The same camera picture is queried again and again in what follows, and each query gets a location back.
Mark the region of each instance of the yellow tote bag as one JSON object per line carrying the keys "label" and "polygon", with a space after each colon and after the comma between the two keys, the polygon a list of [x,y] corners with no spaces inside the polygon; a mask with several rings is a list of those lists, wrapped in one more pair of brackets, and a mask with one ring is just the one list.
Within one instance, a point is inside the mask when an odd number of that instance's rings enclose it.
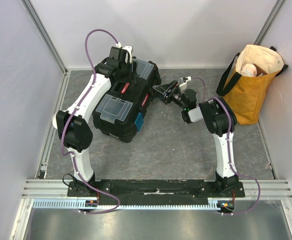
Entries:
{"label": "yellow tote bag", "polygon": [[[247,45],[238,53],[236,67],[227,79],[235,58],[221,77],[217,94],[223,96],[227,104],[235,113],[241,125],[256,124],[258,122],[261,106],[267,90],[273,79],[288,68],[280,54],[271,48]],[[263,75],[256,77],[242,76],[240,74],[244,64],[255,64],[257,69],[263,70]]]}

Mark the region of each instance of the black cable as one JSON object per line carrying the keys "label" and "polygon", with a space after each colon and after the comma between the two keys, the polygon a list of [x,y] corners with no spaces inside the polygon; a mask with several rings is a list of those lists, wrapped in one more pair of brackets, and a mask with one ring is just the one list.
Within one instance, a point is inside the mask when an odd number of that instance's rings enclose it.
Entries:
{"label": "black cable", "polygon": [[67,187],[69,187],[69,184],[67,184],[67,183],[65,183],[65,180],[64,180],[64,177],[66,176],[66,175],[69,175],[69,176],[71,176],[71,178],[74,180],[74,176],[73,175],[71,175],[70,173],[66,173],[63,177],[62,177],[62,182],[67,186]]}

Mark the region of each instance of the plastic storage box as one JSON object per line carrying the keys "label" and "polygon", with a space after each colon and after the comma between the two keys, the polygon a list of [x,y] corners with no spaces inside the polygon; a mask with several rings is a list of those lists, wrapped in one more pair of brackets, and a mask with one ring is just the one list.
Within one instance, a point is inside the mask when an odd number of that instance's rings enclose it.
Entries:
{"label": "plastic storage box", "polygon": [[156,64],[136,58],[134,61],[138,62],[137,81],[115,82],[92,113],[97,129],[125,143],[141,130],[147,107],[155,96],[152,86],[161,84]]}

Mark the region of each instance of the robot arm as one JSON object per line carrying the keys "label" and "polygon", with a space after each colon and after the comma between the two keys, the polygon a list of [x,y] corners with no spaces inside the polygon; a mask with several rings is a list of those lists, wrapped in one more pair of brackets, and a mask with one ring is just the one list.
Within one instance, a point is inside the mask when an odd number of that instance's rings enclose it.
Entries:
{"label": "robot arm", "polygon": [[[75,153],[76,165],[80,175],[87,182],[94,179],[94,171],[91,168],[88,151],[93,138],[93,134],[87,124],[89,118],[112,84],[116,81],[129,83],[136,80],[136,64],[136,62],[132,61],[131,46],[121,47],[118,44],[116,47],[112,47],[109,57],[95,68],[97,72],[95,83],[93,84],[94,75],[92,75],[88,85],[78,99],[67,110],[60,110],[53,118],[53,126],[57,129],[59,139],[61,139],[70,113],[77,109],[66,130],[64,146],[67,147],[69,152]],[[74,173],[74,177],[79,181],[81,180],[77,172]]]}
{"label": "robot arm", "polygon": [[[172,81],[169,84],[154,86],[154,90],[157,91],[157,97],[168,104],[175,102],[178,106],[182,107],[182,118],[186,123],[194,123],[204,119],[205,124],[209,132],[213,135],[216,144],[217,151],[217,171],[216,171],[216,186],[217,191],[221,192],[225,189],[235,187],[239,183],[239,178],[230,168],[228,148],[227,148],[227,132],[229,127],[229,121],[223,108],[219,106],[218,102],[209,100],[196,104],[196,92],[192,89],[185,90],[181,93],[181,89],[186,88],[187,82],[190,77],[182,78],[181,82]],[[231,117],[231,132],[230,138],[230,150],[231,156],[233,156],[233,135],[235,125],[237,124],[237,118],[228,104],[219,97],[219,100],[227,108]],[[231,163],[233,169],[236,171],[234,161]]]}
{"label": "robot arm", "polygon": [[[77,167],[82,177],[87,182],[94,174],[91,168],[88,151],[88,147],[92,141],[92,132],[87,123],[92,111],[96,108],[102,96],[111,87],[110,79],[98,73],[96,75],[95,84],[92,85],[92,82],[93,75],[78,99],[66,111],[60,110],[53,119],[53,126],[57,129],[58,136],[61,138],[65,123],[70,116],[69,113],[72,113],[75,108],[79,108],[68,126],[64,145],[67,147],[68,151],[75,153]],[[93,88],[84,98],[80,107],[77,107],[78,102],[82,99],[83,95],[91,86]],[[76,172],[74,173],[74,176],[80,180]]]}

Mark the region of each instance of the gray mat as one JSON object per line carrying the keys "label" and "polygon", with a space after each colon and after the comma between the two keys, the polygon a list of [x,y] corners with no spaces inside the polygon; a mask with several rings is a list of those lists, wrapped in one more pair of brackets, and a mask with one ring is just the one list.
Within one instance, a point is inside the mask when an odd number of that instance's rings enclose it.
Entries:
{"label": "gray mat", "polygon": [[[207,94],[215,90],[224,69],[162,69],[163,82],[180,77],[202,77]],[[91,71],[72,71],[63,103],[68,108],[80,95],[90,79]],[[188,85],[203,97],[203,85],[192,80]],[[103,135],[95,129],[92,117],[89,126],[94,134],[89,147],[90,162],[97,179],[214,179],[217,155],[212,135],[203,121],[186,124],[181,109],[171,103],[164,105],[154,99],[148,108],[145,123],[131,143]],[[272,179],[273,174],[258,126],[237,125],[234,132],[234,160],[239,172],[258,179]],[[60,179],[72,173],[69,156],[60,154],[57,134],[52,145],[46,178]]]}

